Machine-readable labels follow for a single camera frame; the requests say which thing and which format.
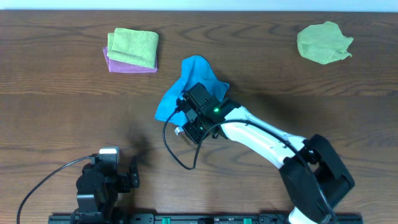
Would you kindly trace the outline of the blue microfiber cloth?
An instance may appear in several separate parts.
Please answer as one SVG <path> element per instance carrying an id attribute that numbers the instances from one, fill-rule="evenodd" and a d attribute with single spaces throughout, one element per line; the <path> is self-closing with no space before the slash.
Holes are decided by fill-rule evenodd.
<path id="1" fill-rule="evenodd" d="M 204 57 L 193 55 L 182 61 L 181 77 L 162 97 L 154 118 L 158 121 L 166 121 L 175 111 L 177 100 L 197 83 L 203 84 L 208 92 L 219 101 L 224 99 L 229 89 L 229 83 L 217 79 L 210 63 Z"/>

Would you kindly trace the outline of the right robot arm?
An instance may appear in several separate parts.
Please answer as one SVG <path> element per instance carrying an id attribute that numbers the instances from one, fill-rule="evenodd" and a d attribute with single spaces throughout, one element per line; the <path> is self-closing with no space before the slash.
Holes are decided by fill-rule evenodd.
<path id="1" fill-rule="evenodd" d="M 247 146 L 279 170 L 295 206 L 290 223 L 339 223 L 333 209 L 354 187 L 354 179 L 326 138 L 281 131 L 230 99 L 186 98 L 177 104 L 188 119 L 184 131 L 198 146 L 207 136 L 220 135 Z"/>

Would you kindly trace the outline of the crumpled yellow-green cloth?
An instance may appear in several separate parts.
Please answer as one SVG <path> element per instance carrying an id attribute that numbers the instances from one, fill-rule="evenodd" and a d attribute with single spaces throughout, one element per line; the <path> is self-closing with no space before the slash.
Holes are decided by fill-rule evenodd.
<path id="1" fill-rule="evenodd" d="M 344 36 L 338 24 L 330 21 L 310 25 L 297 34 L 299 54 L 321 65 L 351 57 L 348 47 L 352 42 L 352 37 Z"/>

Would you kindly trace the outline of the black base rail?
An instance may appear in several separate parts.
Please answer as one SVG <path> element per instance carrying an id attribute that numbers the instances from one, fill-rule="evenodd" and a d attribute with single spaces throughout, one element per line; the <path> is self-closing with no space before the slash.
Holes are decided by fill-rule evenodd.
<path id="1" fill-rule="evenodd" d="M 83 222 L 76 215 L 75 223 L 129 223 L 129 224 L 282 224 L 288 221 L 288 215 L 282 213 L 263 213 L 260 215 L 154 215 L 151 213 L 137 213 L 119 216 L 110 222 Z M 338 223 L 363 224 L 360 215 L 337 215 Z M 51 215 L 49 224 L 70 223 L 70 215 Z"/>

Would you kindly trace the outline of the folded green cloth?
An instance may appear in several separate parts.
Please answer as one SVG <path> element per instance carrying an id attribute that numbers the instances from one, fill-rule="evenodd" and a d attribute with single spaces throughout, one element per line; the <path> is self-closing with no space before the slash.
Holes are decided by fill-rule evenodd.
<path id="1" fill-rule="evenodd" d="M 156 32 L 115 28 L 108 33 L 107 56 L 118 62 L 155 68 L 158 42 Z"/>

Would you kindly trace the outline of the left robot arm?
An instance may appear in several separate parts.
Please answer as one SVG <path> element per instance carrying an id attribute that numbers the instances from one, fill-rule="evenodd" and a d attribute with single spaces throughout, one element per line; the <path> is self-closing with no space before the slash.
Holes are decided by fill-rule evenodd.
<path id="1" fill-rule="evenodd" d="M 118 172 L 118 156 L 93 154 L 76 181 L 78 208 L 70 215 L 69 224 L 129 223 L 129 216 L 115 206 L 118 194 L 129 193 L 140 184 L 136 158 L 129 171 Z"/>

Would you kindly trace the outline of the folded purple cloth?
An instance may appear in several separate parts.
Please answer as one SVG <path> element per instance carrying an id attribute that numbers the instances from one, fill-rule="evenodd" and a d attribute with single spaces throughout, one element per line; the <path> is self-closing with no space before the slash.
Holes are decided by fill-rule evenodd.
<path id="1" fill-rule="evenodd" d="M 107 53 L 108 53 L 108 48 L 103 47 L 103 54 L 104 54 L 104 58 L 107 63 L 109 72 L 113 72 L 113 73 L 155 73 L 158 71 L 157 60 L 155 60 L 154 68 L 148 68 L 148 67 L 133 65 L 133 64 L 119 62 L 119 61 L 110 59 L 107 56 Z"/>

